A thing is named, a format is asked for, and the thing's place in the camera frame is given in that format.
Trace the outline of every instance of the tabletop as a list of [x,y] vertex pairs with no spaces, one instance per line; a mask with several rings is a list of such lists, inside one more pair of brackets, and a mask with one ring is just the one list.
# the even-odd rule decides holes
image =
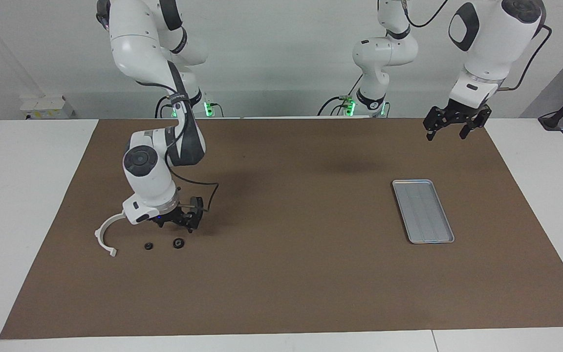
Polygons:
[[[0,332],[96,123],[0,121]],[[538,121],[528,119],[493,119],[486,129],[563,261],[563,135],[546,132]],[[563,328],[0,341],[0,351],[176,348],[538,352],[563,350]]]

